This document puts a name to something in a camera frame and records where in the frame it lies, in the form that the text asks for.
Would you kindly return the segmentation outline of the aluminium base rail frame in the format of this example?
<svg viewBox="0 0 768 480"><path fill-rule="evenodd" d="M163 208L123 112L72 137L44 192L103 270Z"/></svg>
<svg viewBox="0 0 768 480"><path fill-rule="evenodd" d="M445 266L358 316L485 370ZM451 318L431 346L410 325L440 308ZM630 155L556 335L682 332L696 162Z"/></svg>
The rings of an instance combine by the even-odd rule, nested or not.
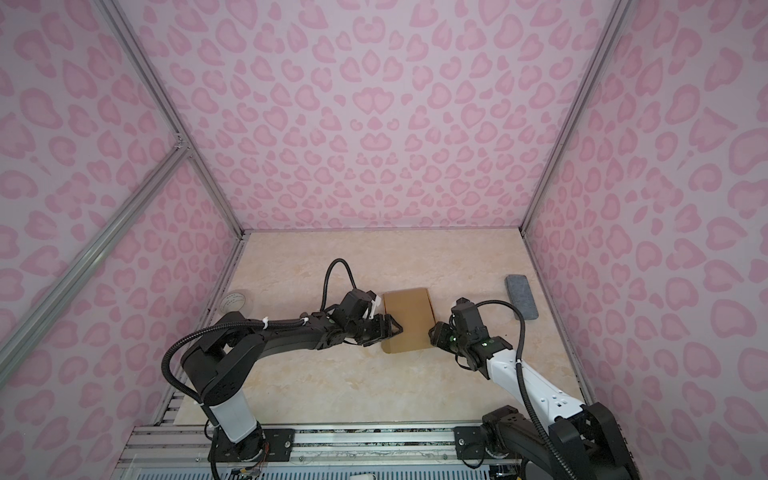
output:
<svg viewBox="0 0 768 480"><path fill-rule="evenodd" d="M270 443L264 461L229 457L230 443L214 427L139 427L131 434L117 463L122 472L147 468L199 467L209 478L256 477L274 467L353 467L364 470L387 465L453 465L470 473L485 467L505 469L516 459L487 459L477 469L456 454L454 430L479 422L284 424L262 426Z"/></svg>

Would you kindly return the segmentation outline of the clear tape roll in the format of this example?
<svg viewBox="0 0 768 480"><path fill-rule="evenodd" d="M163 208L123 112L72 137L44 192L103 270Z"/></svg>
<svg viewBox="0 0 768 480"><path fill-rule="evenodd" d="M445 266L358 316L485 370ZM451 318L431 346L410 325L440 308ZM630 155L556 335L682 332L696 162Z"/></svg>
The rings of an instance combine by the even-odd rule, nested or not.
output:
<svg viewBox="0 0 768 480"><path fill-rule="evenodd" d="M222 297L218 306L218 312L221 315L236 312L248 318L251 313L252 306L252 295L248 291L232 290Z"/></svg>

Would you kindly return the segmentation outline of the left corner aluminium post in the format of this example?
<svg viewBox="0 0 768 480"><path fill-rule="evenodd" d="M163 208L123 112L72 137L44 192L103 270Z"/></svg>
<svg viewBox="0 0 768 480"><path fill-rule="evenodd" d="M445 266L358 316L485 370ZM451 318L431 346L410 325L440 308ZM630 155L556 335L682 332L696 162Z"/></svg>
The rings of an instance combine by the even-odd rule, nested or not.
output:
<svg viewBox="0 0 768 480"><path fill-rule="evenodd" d="M234 235L238 239L243 239L246 234L245 228L236 218L234 210L226 199L223 190L216 182L211 169L207 166L203 155L191 137L189 129L182 120L168 89L152 65L145 49L141 45L139 36L128 21L121 5L118 1L112 0L97 0L94 1L94 5L101 12L118 44L133 65L149 96L158 107L179 144L188 151L192 167L211 196L214 205L223 215Z"/></svg>

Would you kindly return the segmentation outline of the corner aluminium post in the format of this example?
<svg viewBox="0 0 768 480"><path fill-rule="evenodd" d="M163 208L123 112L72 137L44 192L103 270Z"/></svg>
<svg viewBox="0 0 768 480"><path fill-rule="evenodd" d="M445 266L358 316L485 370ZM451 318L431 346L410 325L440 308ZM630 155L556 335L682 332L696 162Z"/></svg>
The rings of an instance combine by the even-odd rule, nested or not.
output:
<svg viewBox="0 0 768 480"><path fill-rule="evenodd" d="M245 228L236 218L234 210L226 199L223 190L216 182L211 169L207 166L203 155L191 137L189 129L182 120L168 89L152 65L145 49L141 45L139 36L128 21L121 5L118 1L112 0L97 0L94 1L94 5L101 12L118 44L133 65L149 96L158 107L179 144L188 151L192 167L211 196L214 205L223 215L234 235L238 239L243 239L246 234Z"/></svg>
<svg viewBox="0 0 768 480"><path fill-rule="evenodd" d="M612 5L610 15L598 37L596 48L586 64L584 73L578 83L574 97L567 110L567 115L558 131L554 145L545 163L542 176L534 190L531 203L520 225L520 234L526 238L533 230L533 222L538 210L544 202L544 196L552 182L555 171L563 158L566 147L576 133L579 122L587 110L601 76L610 63L620 37L636 10L637 1L620 0Z"/></svg>

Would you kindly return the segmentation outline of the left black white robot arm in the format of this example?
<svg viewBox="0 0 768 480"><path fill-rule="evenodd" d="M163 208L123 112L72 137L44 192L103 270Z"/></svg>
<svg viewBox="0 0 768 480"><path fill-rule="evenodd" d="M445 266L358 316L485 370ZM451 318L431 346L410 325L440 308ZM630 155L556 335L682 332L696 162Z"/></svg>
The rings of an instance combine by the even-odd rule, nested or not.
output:
<svg viewBox="0 0 768 480"><path fill-rule="evenodd" d="M194 399L231 444L251 442L260 423L243 386L254 365L292 351L320 351L345 343L369 347L401 334L404 328L392 315L380 313L379 304L374 292L353 289L339 304L295 319L256 320L230 312L175 348L184 351L180 364L191 382L179 390Z"/></svg>

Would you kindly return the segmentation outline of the left diagonal aluminium strut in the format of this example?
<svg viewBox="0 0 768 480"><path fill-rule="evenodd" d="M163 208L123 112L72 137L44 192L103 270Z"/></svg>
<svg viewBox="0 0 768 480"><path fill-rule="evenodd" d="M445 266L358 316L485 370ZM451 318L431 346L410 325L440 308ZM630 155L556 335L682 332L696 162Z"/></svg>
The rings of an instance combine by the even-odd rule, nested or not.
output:
<svg viewBox="0 0 768 480"><path fill-rule="evenodd" d="M34 351L62 311L132 228L146 207L187 159L189 144L181 141L152 170L136 191L68 265L63 275L39 297L1 345L1 384L6 385Z"/></svg>

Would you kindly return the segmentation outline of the right corner aluminium post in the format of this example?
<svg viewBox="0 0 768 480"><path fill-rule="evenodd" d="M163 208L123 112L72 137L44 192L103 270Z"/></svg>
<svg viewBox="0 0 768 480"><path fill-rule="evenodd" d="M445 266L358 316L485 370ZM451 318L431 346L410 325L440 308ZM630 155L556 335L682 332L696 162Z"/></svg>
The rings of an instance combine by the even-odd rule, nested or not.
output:
<svg viewBox="0 0 768 480"><path fill-rule="evenodd" d="M538 210L544 202L544 196L552 182L555 171L563 158L566 147L576 133L579 122L587 110L601 76L610 63L620 37L636 10L637 1L620 0L612 5L610 15L598 37L596 48L586 64L584 73L578 83L574 97L567 110L567 115L558 131L554 145L545 163L542 176L534 190L531 203L520 225L520 234L526 238L533 230L533 222Z"/></svg>

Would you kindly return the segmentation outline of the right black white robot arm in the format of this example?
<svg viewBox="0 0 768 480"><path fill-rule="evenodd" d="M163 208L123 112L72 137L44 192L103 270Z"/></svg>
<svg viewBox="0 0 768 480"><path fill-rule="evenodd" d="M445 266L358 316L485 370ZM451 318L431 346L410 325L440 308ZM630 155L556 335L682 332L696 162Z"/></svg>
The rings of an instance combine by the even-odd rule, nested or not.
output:
<svg viewBox="0 0 768 480"><path fill-rule="evenodd" d="M483 416L477 427L454 430L456 454L477 469L487 459L516 459L519 478L535 465L552 479L637 479L638 467L613 413L556 387L523 359L526 330L510 344L489 334L480 304L458 299L447 322L429 331L430 343L457 364L480 373L519 403Z"/></svg>

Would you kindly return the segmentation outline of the brown cardboard box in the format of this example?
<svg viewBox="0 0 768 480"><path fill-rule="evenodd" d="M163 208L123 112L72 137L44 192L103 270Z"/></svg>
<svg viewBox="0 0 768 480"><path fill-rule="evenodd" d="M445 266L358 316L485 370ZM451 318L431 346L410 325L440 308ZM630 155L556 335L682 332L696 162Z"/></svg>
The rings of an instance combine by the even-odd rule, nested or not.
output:
<svg viewBox="0 0 768 480"><path fill-rule="evenodd" d="M400 354L431 348L429 331L436 323L427 288L387 292L383 296L385 313L403 327L403 331L382 342L386 354Z"/></svg>

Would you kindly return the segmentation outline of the grey felt case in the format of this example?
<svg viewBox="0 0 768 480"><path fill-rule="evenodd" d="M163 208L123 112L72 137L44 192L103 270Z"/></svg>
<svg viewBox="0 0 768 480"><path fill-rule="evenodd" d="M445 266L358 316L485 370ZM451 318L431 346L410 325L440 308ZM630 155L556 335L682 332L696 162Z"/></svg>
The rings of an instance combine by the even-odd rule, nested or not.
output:
<svg viewBox="0 0 768 480"><path fill-rule="evenodd" d="M505 278L509 302L517 308L526 321L539 318L539 311L528 278L521 274L511 274Z"/></svg>

